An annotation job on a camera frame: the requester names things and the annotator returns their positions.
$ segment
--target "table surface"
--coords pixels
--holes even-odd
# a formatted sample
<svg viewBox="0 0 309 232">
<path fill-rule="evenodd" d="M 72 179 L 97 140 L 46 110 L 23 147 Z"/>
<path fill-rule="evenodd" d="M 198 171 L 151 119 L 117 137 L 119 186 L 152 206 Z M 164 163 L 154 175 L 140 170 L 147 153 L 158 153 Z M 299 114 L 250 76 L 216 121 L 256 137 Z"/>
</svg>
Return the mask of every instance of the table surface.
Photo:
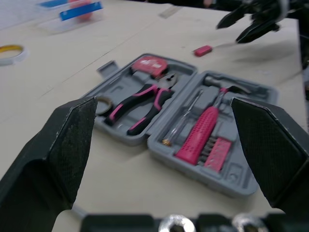
<svg viewBox="0 0 309 232">
<path fill-rule="evenodd" d="M 0 177 L 57 106 L 101 83 L 98 67 L 113 59 L 124 66 L 148 52 L 191 63 L 200 72 L 214 70 L 273 86 L 278 105 L 306 128 L 295 20 L 285 19 L 279 32 L 240 45 L 234 40 L 249 26 L 249 17 L 216 30 L 225 12 L 178 7 L 166 16 L 169 4 L 103 0 L 103 5 L 102 21 L 65 33 L 52 35 L 31 22 L 0 31 L 0 44 L 22 44 L 30 52 L 26 60 L 0 67 Z M 212 53 L 192 55 L 207 44 L 214 47 Z M 228 198 L 153 160 L 146 145 L 128 147 L 96 130 L 76 204 L 91 213 L 155 217 L 272 210 L 260 190 L 247 199 Z M 66 211 L 53 231 L 77 232 L 79 226 Z"/>
</svg>

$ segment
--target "plastic container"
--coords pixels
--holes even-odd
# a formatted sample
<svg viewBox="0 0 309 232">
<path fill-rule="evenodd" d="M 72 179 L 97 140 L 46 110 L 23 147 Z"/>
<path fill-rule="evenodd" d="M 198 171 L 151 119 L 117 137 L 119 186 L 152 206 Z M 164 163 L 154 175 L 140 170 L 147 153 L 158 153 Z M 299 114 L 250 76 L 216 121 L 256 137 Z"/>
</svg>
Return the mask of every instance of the plastic container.
<svg viewBox="0 0 309 232">
<path fill-rule="evenodd" d="M 131 146 L 147 141 L 148 148 L 154 158 L 225 195 L 245 197 L 253 194 L 257 190 L 258 184 L 242 152 L 235 119 L 229 104 L 231 98 L 235 96 L 274 104 L 277 101 L 278 95 L 276 90 L 222 73 L 205 71 L 198 74 L 196 67 L 190 64 L 170 58 L 164 59 L 168 63 L 168 73 L 176 73 L 179 76 L 179 80 L 171 89 L 174 91 L 172 97 L 163 104 L 160 113 L 152 119 L 142 133 L 130 136 L 126 132 L 149 112 L 153 101 L 141 103 L 138 107 L 128 111 L 113 126 L 109 126 L 104 122 L 104 116 L 98 116 L 95 120 L 95 127 Z M 138 78 L 132 74 L 130 67 L 135 61 L 121 69 L 113 61 L 99 68 L 98 72 L 105 76 L 106 79 L 88 92 L 85 97 L 105 96 L 110 98 L 114 106 L 116 106 L 124 99 L 138 92 L 145 84 L 156 83 L 156 80 L 152 79 L 148 74 L 139 75 Z M 223 167 L 219 172 L 203 165 L 192 165 L 175 157 L 175 154 L 184 144 L 198 117 L 213 104 L 219 92 L 218 87 L 205 85 L 205 77 L 209 75 L 220 80 L 222 84 L 232 81 L 252 92 L 247 96 L 228 92 L 223 98 L 223 102 L 219 108 L 219 118 L 211 133 L 211 138 L 222 138 L 230 141 L 232 145 L 224 160 Z M 171 146 L 164 145 L 162 143 L 164 138 L 177 125 L 178 121 L 181 120 L 184 113 L 188 110 L 192 102 L 194 102 L 193 98 L 201 90 L 203 90 L 202 94 L 194 103 L 190 114 L 186 117 L 186 124 L 178 133 L 174 143 Z"/>
<path fill-rule="evenodd" d="M 36 4 L 37 27 L 60 33 L 100 21 L 103 6 L 99 0 L 50 0 Z"/>
</svg>

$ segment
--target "roll of tape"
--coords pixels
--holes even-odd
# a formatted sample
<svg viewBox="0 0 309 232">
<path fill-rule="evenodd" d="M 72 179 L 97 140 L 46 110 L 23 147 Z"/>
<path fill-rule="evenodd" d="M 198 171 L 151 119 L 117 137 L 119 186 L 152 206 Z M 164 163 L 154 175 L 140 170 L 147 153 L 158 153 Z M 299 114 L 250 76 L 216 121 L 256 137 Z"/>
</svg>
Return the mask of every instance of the roll of tape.
<svg viewBox="0 0 309 232">
<path fill-rule="evenodd" d="M 104 96 L 97 96 L 98 102 L 103 102 L 107 105 L 107 107 L 103 111 L 96 112 L 96 115 L 98 116 L 106 116 L 107 114 L 110 113 L 112 110 L 112 100 L 104 97 Z"/>
<path fill-rule="evenodd" d="M 0 66 L 21 62 L 26 58 L 28 54 L 25 48 L 20 45 L 11 44 L 0 47 L 0 53 L 7 51 L 20 51 L 20 53 L 14 57 L 0 58 Z"/>
</svg>

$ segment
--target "open tool case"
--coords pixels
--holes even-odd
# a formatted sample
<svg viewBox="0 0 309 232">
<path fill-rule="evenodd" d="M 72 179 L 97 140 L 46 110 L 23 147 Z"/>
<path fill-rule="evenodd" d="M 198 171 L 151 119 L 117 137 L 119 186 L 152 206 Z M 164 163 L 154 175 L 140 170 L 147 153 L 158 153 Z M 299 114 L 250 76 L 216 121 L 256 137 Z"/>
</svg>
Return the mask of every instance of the open tool case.
<svg viewBox="0 0 309 232">
<path fill-rule="evenodd" d="M 137 135 L 128 135 L 127 131 L 150 111 L 154 105 L 153 98 L 129 110 L 112 126 L 105 123 L 106 116 L 96 117 L 95 127 L 127 145 L 134 146 L 147 141 L 148 148 L 153 157 L 225 195 L 245 197 L 253 194 L 257 189 L 257 182 L 242 152 L 236 123 L 230 107 L 230 100 L 232 97 L 238 96 L 275 104 L 277 100 L 276 90 L 217 72 L 205 71 L 198 74 L 196 67 L 190 64 L 157 55 L 144 54 L 121 69 L 117 67 L 114 61 L 99 68 L 98 72 L 105 80 L 88 92 L 85 97 L 107 97 L 112 100 L 115 108 L 124 99 L 137 93 L 145 84 L 156 84 L 158 81 L 154 80 L 147 73 L 132 73 L 132 65 L 142 57 L 148 56 L 164 59 L 168 64 L 165 74 L 174 73 L 177 75 L 177 83 L 171 88 L 173 91 L 171 98 L 164 102 L 162 110 Z M 198 118 L 208 107 L 214 104 L 219 93 L 219 87 L 205 85 L 205 77 L 208 76 L 220 81 L 223 86 L 225 83 L 233 82 L 250 90 L 251 93 L 243 95 L 227 92 L 224 95 L 219 107 L 217 123 L 211 132 L 210 138 L 203 145 L 205 147 L 197 163 L 191 164 L 176 157 L 176 154 L 185 143 Z M 170 146 L 164 145 L 162 141 L 179 123 L 179 120 L 181 120 L 195 99 L 197 100 L 173 143 Z M 106 107 L 104 103 L 98 102 L 97 111 L 99 112 L 104 107 Z M 228 141 L 229 146 L 226 151 L 227 155 L 223 160 L 219 161 L 222 163 L 220 169 L 216 170 L 206 167 L 205 163 L 209 161 L 208 158 L 214 148 L 214 143 L 218 140 L 221 140 L 221 142 Z"/>
</svg>

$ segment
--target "yellow tape roll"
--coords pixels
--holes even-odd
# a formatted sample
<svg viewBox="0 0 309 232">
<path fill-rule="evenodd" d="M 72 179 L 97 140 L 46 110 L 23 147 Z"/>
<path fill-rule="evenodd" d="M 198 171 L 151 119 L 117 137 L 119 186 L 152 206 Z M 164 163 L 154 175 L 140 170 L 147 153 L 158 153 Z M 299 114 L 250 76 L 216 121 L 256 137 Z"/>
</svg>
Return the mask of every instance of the yellow tape roll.
<svg viewBox="0 0 309 232">
<path fill-rule="evenodd" d="M 25 51 L 25 48 L 20 45 L 10 44 L 10 45 L 5 45 L 5 46 L 0 47 L 0 53 L 7 52 L 7 51 L 20 51 L 20 53 L 14 57 L 0 58 L 0 66 L 15 64 L 16 62 L 20 62 L 24 60 L 27 56 L 27 52 Z"/>
</svg>

